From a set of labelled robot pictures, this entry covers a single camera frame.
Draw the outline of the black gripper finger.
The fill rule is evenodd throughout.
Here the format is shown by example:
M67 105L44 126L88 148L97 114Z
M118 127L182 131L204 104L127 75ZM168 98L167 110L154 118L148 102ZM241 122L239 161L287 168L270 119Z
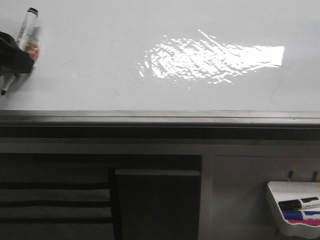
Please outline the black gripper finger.
M15 39L0 32L0 75L7 74L29 74L31 73L34 60L30 55L21 50Z

